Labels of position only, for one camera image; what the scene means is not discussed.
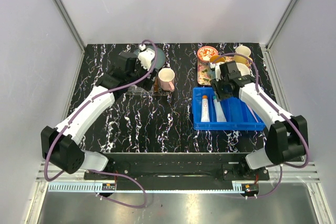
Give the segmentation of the pink ceramic mug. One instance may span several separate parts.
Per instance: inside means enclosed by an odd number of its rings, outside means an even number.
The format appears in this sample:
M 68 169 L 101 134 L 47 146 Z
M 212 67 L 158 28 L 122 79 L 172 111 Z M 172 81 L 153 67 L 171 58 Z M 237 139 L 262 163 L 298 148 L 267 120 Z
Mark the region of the pink ceramic mug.
M 158 78 L 162 90 L 169 92 L 175 90 L 175 72 L 171 68 L 162 68 L 158 73 Z

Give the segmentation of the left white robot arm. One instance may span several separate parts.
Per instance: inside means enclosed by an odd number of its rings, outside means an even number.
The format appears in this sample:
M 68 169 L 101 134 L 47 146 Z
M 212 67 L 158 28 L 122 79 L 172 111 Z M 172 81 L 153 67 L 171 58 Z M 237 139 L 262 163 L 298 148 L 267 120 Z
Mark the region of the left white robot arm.
M 138 54 L 119 53 L 82 104 L 55 127 L 46 126 L 42 130 L 43 158 L 68 174 L 93 169 L 101 179 L 111 178 L 114 168 L 109 159 L 98 152 L 81 150 L 79 143 L 96 119 L 130 86 L 151 90 L 157 75 L 155 60 L 156 53 L 151 48 Z

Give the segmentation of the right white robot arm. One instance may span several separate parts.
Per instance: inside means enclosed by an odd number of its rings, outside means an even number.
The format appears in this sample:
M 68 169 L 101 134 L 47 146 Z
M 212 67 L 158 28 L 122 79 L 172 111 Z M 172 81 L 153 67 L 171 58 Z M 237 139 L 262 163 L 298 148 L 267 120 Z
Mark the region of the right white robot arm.
M 238 168 L 241 178 L 250 180 L 257 175 L 259 168 L 309 156 L 307 120 L 282 109 L 261 89 L 258 78 L 243 75 L 235 61 L 217 65 L 211 85 L 219 100 L 239 98 L 265 124 L 265 146 L 246 155 L 244 164 Z

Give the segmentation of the clear acrylic tray wooden handles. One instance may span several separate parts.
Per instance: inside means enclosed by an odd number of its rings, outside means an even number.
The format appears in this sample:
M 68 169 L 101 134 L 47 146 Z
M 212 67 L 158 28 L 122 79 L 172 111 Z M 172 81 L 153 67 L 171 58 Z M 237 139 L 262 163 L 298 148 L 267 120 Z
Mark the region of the clear acrylic tray wooden handles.
M 142 88 L 138 88 L 137 86 L 131 86 L 128 91 L 125 93 L 126 95 L 140 95 L 140 96 L 168 96 L 172 94 L 173 92 L 164 91 L 161 89 L 159 84 L 159 91 L 153 92 L 153 89 L 150 91 L 145 91 Z

